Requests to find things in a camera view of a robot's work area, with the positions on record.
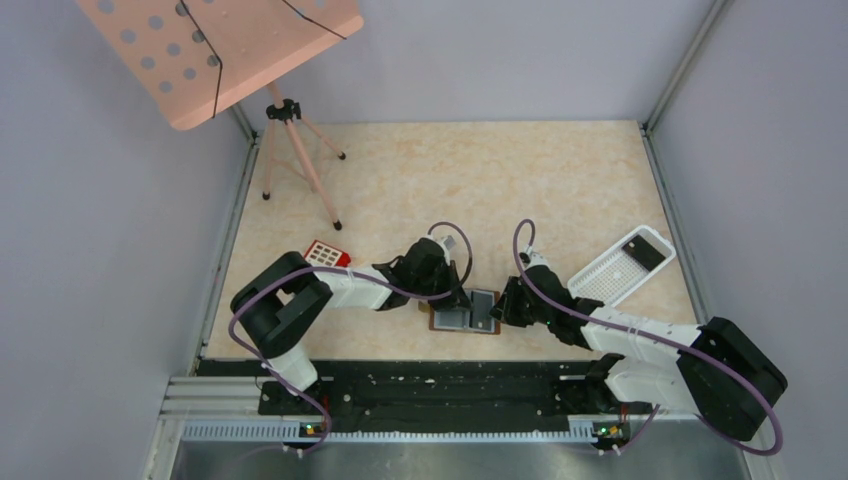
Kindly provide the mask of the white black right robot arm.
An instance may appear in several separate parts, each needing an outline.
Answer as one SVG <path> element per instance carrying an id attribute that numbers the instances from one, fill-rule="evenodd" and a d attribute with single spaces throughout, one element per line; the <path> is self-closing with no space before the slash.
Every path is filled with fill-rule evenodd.
<path id="1" fill-rule="evenodd" d="M 546 266 L 510 277 L 490 314 L 515 327 L 542 323 L 560 342 L 601 353 L 587 377 L 601 396 L 685 411 L 736 441 L 751 440 L 767 418 L 737 380 L 748 381 L 769 405 L 788 387 L 732 321 L 683 325 L 627 314 L 572 296 Z"/>

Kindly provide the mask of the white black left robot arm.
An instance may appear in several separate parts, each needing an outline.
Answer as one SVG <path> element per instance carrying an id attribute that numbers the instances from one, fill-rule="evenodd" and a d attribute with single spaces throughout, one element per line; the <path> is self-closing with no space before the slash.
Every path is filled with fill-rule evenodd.
<path id="1" fill-rule="evenodd" d="M 300 253 L 287 252 L 238 291 L 230 310 L 259 356 L 294 394 L 318 380 L 301 340 L 323 311 L 388 311 L 412 298 L 435 311 L 471 308 L 443 241 L 425 236 L 389 262 L 346 269 L 315 266 Z"/>

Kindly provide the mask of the black credit card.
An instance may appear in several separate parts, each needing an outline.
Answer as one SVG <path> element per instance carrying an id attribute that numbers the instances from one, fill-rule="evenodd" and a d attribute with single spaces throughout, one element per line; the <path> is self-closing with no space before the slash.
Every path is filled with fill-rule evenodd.
<path id="1" fill-rule="evenodd" d="M 664 253 L 655 248 L 641 235 L 635 235 L 627 240 L 622 250 L 647 272 L 657 270 L 667 259 Z"/>

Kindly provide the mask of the dark grey credit card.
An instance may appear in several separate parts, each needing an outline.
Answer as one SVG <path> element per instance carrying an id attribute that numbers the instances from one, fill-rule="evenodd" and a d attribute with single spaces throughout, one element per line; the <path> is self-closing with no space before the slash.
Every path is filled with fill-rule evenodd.
<path id="1" fill-rule="evenodd" d="M 496 303 L 497 293 L 486 290 L 470 290 L 471 311 L 469 312 L 467 328 L 470 331 L 483 334 L 494 334 L 496 320 L 490 315 L 490 310 Z"/>

